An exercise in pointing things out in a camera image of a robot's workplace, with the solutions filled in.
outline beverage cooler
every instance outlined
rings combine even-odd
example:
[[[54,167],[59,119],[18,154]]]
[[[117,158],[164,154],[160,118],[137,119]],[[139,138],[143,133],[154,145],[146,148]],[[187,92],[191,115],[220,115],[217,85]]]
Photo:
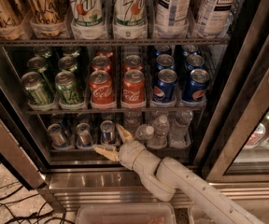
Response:
[[[179,21],[173,9],[190,0],[145,0],[144,13],[135,0],[131,21],[121,0],[90,12],[88,0],[59,0],[67,6],[55,17],[45,1],[42,14],[20,2],[30,8],[19,26],[0,21],[0,160],[26,188],[59,212],[158,202],[135,172],[94,150],[119,150],[118,123],[230,198],[269,199],[269,0],[218,0],[220,17],[200,12],[210,1],[191,0]],[[191,203],[180,191],[171,201]]]

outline green can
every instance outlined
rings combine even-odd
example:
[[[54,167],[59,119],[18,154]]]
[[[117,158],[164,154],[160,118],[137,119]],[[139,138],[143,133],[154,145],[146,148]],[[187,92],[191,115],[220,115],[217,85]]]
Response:
[[[69,71],[60,72],[55,80],[56,88],[64,104],[77,105],[84,102],[84,97],[73,73]]]
[[[53,102],[53,94],[39,73],[28,72],[24,74],[21,83],[29,94],[32,105],[49,105]]]

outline bottle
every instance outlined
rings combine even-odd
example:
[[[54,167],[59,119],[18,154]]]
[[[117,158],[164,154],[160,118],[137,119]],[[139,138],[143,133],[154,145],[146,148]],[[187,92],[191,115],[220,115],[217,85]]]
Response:
[[[167,116],[159,116],[152,121],[152,127],[154,128],[153,137],[147,141],[147,146],[153,149],[160,149],[166,147],[166,136],[170,130],[170,124]]]
[[[178,111],[171,124],[169,133],[170,147],[186,148],[189,145],[186,143],[185,136],[193,118],[191,110]]]

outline can label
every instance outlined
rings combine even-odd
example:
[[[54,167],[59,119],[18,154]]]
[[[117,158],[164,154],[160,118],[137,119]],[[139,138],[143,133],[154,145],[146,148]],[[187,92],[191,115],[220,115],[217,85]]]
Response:
[[[102,0],[70,0],[70,4],[77,25],[103,25]]]
[[[145,23],[145,0],[114,0],[115,21],[122,26],[140,26]]]

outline refrigerator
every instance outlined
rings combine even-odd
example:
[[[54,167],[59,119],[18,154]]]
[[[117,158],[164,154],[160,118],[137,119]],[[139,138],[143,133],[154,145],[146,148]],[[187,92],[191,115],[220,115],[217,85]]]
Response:
[[[159,158],[177,159],[232,199],[269,199],[269,149],[261,145],[244,148],[269,111],[269,0],[236,2],[224,37],[0,40],[0,160],[26,188],[36,189],[58,212],[77,211],[88,203],[158,202],[139,176],[119,163],[93,150],[61,151],[50,144],[47,129],[52,114],[75,120],[82,112],[92,117],[114,113],[122,123],[123,113],[129,109],[120,105],[119,95],[117,107],[111,109],[36,111],[28,105],[21,75],[34,56],[34,47],[52,47],[61,54],[62,47],[78,46],[90,55],[96,47],[111,46],[120,58],[123,50],[134,46],[147,54],[150,46],[192,44],[200,46],[206,56],[210,74],[206,101],[197,107],[164,109],[171,114],[193,111],[186,137],[190,146],[151,151]],[[136,109],[146,123],[149,114],[158,110],[149,102]],[[266,127],[262,141],[268,136]],[[175,208],[187,208],[191,203],[180,191],[171,201]]]

